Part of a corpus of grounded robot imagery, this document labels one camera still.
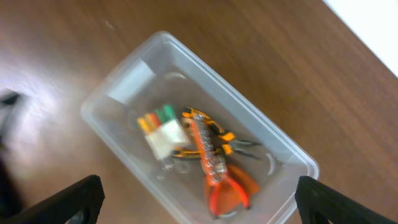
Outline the orange perforated plastic strip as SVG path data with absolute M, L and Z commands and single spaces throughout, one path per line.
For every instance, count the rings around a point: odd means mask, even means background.
M 223 156 L 215 152 L 205 117 L 201 114 L 194 115 L 191 125 L 206 180 L 210 186 L 215 186 L 226 179 L 228 173 L 226 161 Z

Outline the red handled cutting pliers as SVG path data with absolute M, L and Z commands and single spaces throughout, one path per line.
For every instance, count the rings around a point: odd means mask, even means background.
M 251 208 L 251 199 L 244 186 L 231 176 L 211 187 L 208 206 L 212 216 L 217 219 L 239 207 Z

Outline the clear pack of coloured clips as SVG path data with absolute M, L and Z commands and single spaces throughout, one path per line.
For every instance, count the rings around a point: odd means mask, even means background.
M 171 156 L 174 150 L 192 144 L 171 104 L 146 113 L 136 121 L 158 161 Z

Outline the orange black needle nose pliers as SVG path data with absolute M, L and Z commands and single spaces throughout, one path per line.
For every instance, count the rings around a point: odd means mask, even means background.
M 212 133 L 223 140 L 225 144 L 222 144 L 213 149 L 213 152 L 223 155 L 230 155 L 234 152 L 240 154 L 242 156 L 250 157 L 253 159 L 259 160 L 260 158 L 247 152 L 242 147 L 249 146 L 260 146 L 261 143 L 249 141 L 249 140 L 238 140 L 236 135 L 228 129 L 223 128 L 220 124 L 218 124 L 213 118 L 208 116 L 206 113 L 192 107 L 186 107 L 182 111 L 182 116 L 184 118 L 193 118 L 196 114 L 203 115 L 205 117 L 205 124 L 209 127 Z M 177 159 L 199 159 L 200 152 L 194 147 L 177 147 L 175 148 L 171 156 Z

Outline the clear plastic storage container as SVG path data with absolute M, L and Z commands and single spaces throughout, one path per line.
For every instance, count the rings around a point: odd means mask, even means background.
M 299 178 L 317 179 L 317 162 L 190 49 L 158 32 L 122 61 L 85 100 L 83 119 L 180 223 L 213 223 L 198 160 L 156 159 L 137 119 L 171 105 L 205 112 L 238 139 L 254 141 L 251 157 L 233 155 L 259 191 L 251 208 L 219 223 L 283 223 L 295 211 Z

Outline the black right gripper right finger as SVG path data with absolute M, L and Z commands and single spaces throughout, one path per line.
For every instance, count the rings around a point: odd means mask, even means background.
M 309 176 L 299 177 L 295 201 L 303 224 L 395 224 Z

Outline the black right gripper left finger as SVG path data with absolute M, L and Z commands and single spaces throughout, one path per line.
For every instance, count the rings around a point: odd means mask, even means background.
M 83 223 L 96 224 L 104 200 L 100 176 L 89 175 L 1 223 L 66 223 L 81 212 Z

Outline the orange scraper with wooden handle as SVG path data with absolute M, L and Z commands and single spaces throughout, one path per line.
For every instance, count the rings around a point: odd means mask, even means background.
M 228 164 L 227 168 L 228 168 L 228 176 L 231 176 L 232 178 L 236 179 L 244 186 L 244 188 L 247 190 L 250 196 L 250 199 L 255 194 L 258 193 L 258 191 L 260 190 L 260 186 L 248 173 L 240 169 L 238 166 L 231 164 Z M 208 197 L 212 186 L 208 184 L 206 176 L 204 180 L 204 186 L 205 186 L 205 198 L 207 199 L 208 203 Z

